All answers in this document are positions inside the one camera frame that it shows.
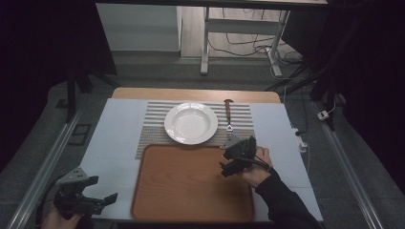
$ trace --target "electrical outlet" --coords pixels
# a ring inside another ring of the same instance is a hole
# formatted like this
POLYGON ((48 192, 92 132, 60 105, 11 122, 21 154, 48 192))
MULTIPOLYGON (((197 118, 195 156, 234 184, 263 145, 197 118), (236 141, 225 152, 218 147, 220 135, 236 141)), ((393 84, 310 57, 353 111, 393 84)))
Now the electrical outlet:
POLYGON ((329 115, 328 115, 328 113, 326 111, 323 111, 323 112, 318 113, 318 117, 321 120, 325 120, 325 119, 327 119, 329 117, 329 115))

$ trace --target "black curtain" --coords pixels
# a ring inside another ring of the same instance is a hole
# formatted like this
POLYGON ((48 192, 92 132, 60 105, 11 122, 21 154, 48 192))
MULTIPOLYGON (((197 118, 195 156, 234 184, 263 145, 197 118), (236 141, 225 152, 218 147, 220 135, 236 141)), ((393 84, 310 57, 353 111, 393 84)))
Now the black curtain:
POLYGON ((404 10, 400 0, 375 1, 347 47, 336 76, 337 90, 347 101, 344 115, 403 193, 404 10))
POLYGON ((311 97, 317 100, 329 89, 344 95, 345 117, 405 193, 405 2, 329 2, 341 9, 292 12, 283 39, 301 52, 306 64, 316 72, 330 63, 353 20, 359 22, 343 54, 329 74, 317 81, 311 97), (347 8, 361 3, 367 4, 358 10, 347 8))
POLYGON ((49 89, 68 73, 117 74, 96 3, 0 2, 0 169, 40 117, 49 89))

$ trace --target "tan board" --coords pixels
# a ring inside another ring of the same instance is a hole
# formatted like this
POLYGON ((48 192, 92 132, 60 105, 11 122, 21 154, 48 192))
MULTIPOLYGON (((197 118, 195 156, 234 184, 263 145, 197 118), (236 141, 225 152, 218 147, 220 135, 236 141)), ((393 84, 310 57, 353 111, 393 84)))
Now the tan board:
POLYGON ((280 103, 280 96, 275 92, 189 90, 189 89, 155 89, 155 88, 117 88, 112 98, 128 99, 163 99, 223 102, 230 98, 235 102, 245 103, 280 103))
POLYGON ((251 188, 223 177, 218 146, 149 145, 139 168, 131 213, 155 222, 248 222, 251 188))

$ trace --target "metal frame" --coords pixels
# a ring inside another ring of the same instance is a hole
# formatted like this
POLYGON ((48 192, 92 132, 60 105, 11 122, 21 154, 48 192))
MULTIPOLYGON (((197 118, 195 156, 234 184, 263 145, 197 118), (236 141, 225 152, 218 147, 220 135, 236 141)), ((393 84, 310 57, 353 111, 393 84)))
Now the metal frame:
MULTIPOLYGON (((320 109, 317 107, 315 102, 312 102, 312 107, 315 112, 319 113, 320 109)), ((354 197, 357 199, 360 209, 363 212, 364 219, 369 224, 369 227, 372 229, 382 229, 384 226, 382 225, 381 220, 375 208, 370 200, 369 196, 367 195, 366 191, 364 190, 363 186, 357 174, 355 173, 351 162, 349 161, 347 154, 340 143, 340 140, 335 132, 331 131, 329 125, 325 122, 322 123, 322 128, 324 130, 325 136, 330 143, 334 154, 336 155, 336 160, 342 169, 346 180, 349 183, 349 186, 352 189, 354 197)))
POLYGON ((83 113, 88 97, 89 96, 87 94, 83 95, 82 99, 80 99, 79 101, 79 106, 71 122, 65 123, 62 127, 62 130, 60 131, 51 150, 48 152, 47 157, 39 168, 39 171, 33 179, 25 196, 21 200, 20 205, 18 205, 17 210, 14 212, 14 215, 12 216, 9 225, 7 226, 8 229, 22 229, 25 227, 25 224, 30 218, 32 210, 36 206, 37 201, 39 200, 42 192, 47 185, 48 179, 50 178, 57 161, 59 160, 63 150, 65 149, 66 144, 68 143, 69 137, 71 136, 71 133, 75 128, 75 124, 80 119, 81 114, 83 113))
MULTIPOLYGON (((212 8, 238 8, 259 10, 303 10, 325 11, 342 10, 341 6, 333 6, 325 2, 308 3, 262 1, 262 0, 97 0, 97 3, 106 4, 134 4, 158 6, 187 6, 187 7, 212 7, 212 8)), ((345 10, 358 8, 359 4, 347 4, 345 10)))
POLYGON ((210 32, 274 35, 270 48, 266 48, 271 68, 276 77, 282 76, 275 53, 287 22, 289 11, 282 11, 280 22, 247 21, 235 19, 209 19, 209 7, 204 8, 201 75, 208 74, 208 35, 210 32))

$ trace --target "person's arm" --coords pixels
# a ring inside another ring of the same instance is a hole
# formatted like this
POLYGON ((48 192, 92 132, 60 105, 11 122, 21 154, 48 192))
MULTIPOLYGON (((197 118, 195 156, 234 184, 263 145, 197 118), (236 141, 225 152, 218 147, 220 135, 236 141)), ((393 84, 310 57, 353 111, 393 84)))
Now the person's arm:
POLYGON ((278 228, 318 229, 319 222, 310 214, 303 201, 291 192, 272 168, 269 151, 258 147, 256 157, 271 166, 269 172, 252 165, 242 173, 242 177, 253 187, 268 207, 268 218, 278 228))
POLYGON ((74 214, 70 219, 64 219, 57 208, 52 205, 50 212, 42 223, 42 229, 75 229, 82 215, 74 214))

